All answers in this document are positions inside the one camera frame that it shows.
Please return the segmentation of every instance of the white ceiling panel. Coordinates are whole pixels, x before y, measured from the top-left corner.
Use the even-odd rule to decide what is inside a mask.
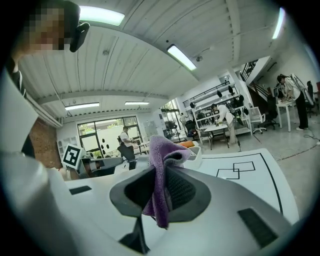
[[[64,105],[89,102],[100,102],[100,107],[70,111],[71,115],[125,110],[125,101],[133,99],[148,100],[148,108],[158,108],[228,64],[236,67],[248,56],[250,61],[261,57],[271,48],[279,12],[263,0],[74,2],[125,17],[119,26],[91,23],[76,53],[66,49],[21,60],[28,93],[55,117],[67,116]],[[171,44],[197,68],[190,71],[168,55]],[[197,62],[198,56],[203,60]]]

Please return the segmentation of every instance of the floor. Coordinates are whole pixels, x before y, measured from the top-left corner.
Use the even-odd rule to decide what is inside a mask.
[[[317,140],[304,135],[312,135],[320,139],[320,116],[312,116],[309,119],[309,130],[297,131],[299,120],[291,120],[291,132],[288,132],[286,113],[281,114],[282,128],[267,131],[260,134],[257,131],[254,136],[249,133],[237,136],[242,151],[250,151],[266,148],[278,162],[294,195],[300,218],[305,217],[318,194],[320,184],[320,146]],[[208,141],[205,141],[202,154],[222,154],[238,152],[239,146],[233,145],[227,148],[225,141],[216,139],[212,150]]]

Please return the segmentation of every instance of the black and white square marker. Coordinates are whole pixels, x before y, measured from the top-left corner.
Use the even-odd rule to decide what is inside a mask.
[[[68,144],[65,147],[65,152],[62,158],[62,163],[68,167],[77,169],[81,158],[81,147],[77,147],[72,144]]]

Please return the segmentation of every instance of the purple cloth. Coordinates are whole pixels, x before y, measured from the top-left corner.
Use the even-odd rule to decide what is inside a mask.
[[[171,200],[165,188],[165,168],[166,166],[181,166],[190,157],[191,151],[159,135],[150,137],[149,150],[149,165],[156,169],[155,183],[152,197],[142,213],[154,216],[160,228],[167,228]]]

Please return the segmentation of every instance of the brick wall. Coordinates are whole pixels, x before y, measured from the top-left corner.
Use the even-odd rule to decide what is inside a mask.
[[[55,128],[38,118],[31,129],[30,138],[34,148],[35,159],[47,168],[62,167]]]

